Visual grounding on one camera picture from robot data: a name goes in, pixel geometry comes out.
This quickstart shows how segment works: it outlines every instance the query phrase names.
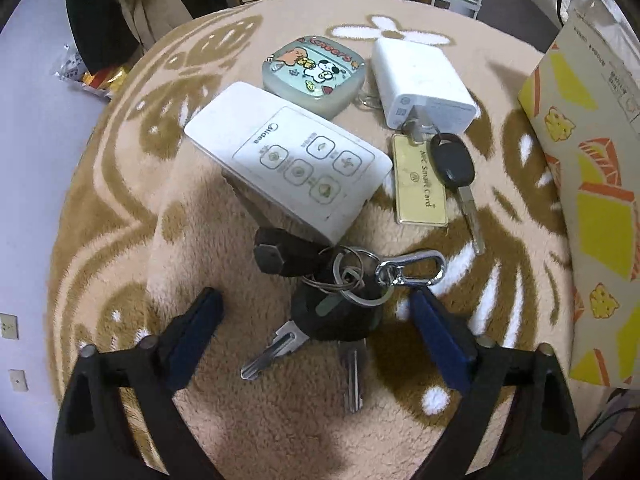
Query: wall outlet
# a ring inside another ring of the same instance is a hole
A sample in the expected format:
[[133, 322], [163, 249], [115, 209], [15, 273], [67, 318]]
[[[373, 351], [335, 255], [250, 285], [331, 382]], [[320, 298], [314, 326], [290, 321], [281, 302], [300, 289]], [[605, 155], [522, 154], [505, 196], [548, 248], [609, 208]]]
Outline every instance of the wall outlet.
[[18, 339], [18, 318], [11, 314], [0, 314], [2, 323], [2, 337], [5, 339]]
[[27, 379], [24, 376], [24, 370], [9, 370], [9, 380], [14, 392], [28, 392]]

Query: screw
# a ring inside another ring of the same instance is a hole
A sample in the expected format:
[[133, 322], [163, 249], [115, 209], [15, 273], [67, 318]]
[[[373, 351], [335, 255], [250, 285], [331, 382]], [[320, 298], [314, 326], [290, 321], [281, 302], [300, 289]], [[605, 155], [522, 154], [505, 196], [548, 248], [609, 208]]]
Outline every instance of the screw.
[[154, 346], [156, 346], [157, 343], [158, 343], [158, 336], [152, 334], [152, 335], [143, 337], [138, 343], [138, 346], [145, 350], [149, 350], [150, 348], [153, 348]]
[[80, 357], [91, 357], [97, 352], [95, 345], [84, 345], [80, 349]]
[[482, 334], [481, 336], [476, 337], [476, 343], [484, 348], [493, 348], [495, 346], [495, 341], [487, 334]]
[[544, 355], [548, 355], [551, 357], [554, 355], [554, 348], [549, 343], [540, 343], [538, 345], [538, 350], [540, 350]]

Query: remote control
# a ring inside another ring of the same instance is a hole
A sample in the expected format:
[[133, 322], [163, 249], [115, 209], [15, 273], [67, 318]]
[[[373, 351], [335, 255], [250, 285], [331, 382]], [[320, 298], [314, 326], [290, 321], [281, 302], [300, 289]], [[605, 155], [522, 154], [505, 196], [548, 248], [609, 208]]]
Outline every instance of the remote control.
[[184, 131], [229, 173], [331, 244], [392, 167], [364, 140], [244, 82], [226, 88]]

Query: charger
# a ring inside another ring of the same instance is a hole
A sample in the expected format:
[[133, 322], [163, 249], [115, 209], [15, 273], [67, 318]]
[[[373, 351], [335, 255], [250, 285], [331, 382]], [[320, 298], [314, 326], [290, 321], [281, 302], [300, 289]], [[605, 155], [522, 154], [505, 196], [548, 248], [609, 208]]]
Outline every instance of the charger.
[[462, 134], [476, 116], [476, 103], [439, 48], [379, 38], [371, 57], [386, 125], [398, 130], [412, 108], [442, 133]]

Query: brown patterned blanket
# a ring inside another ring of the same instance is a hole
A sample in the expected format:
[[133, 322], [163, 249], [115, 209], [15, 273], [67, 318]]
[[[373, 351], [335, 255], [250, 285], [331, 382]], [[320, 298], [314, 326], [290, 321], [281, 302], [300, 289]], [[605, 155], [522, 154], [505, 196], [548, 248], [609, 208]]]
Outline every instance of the brown patterned blanket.
[[[264, 58], [307, 34], [335, 38], [366, 59], [381, 36], [444, 50], [481, 111], [465, 142], [476, 165], [472, 189], [486, 253], [474, 255], [451, 197], [446, 228], [398, 225], [391, 178], [346, 241], [384, 255], [442, 251], [449, 272], [433, 290], [450, 310], [468, 315], [475, 333], [487, 332], [505, 346], [551, 343], [566, 370], [573, 300], [564, 221], [542, 150], [516, 100], [540, 53], [423, 4], [263, 0], [169, 33], [137, 63], [100, 118], [71, 183], [52, 254], [54, 389], [62, 397], [81, 346], [130, 348], [184, 312], [203, 286], [213, 286], [223, 294], [226, 317], [175, 402], [226, 478], [406, 478], [458, 401], [407, 322], [406, 291], [386, 304], [382, 327], [369, 340], [372, 360], [358, 414], [344, 413], [345, 378], [334, 344], [308, 343], [259, 380], [243, 381], [241, 365], [287, 319], [295, 280], [258, 272], [252, 219], [220, 167], [181, 142], [183, 126], [218, 92], [237, 80], [261, 86]], [[392, 132], [380, 112], [351, 105], [334, 121], [390, 151]], [[277, 225], [290, 225], [274, 206], [262, 207]], [[146, 459], [161, 467], [133, 395], [123, 396]], [[476, 466], [489, 459], [507, 410], [508, 402], [496, 409]]]

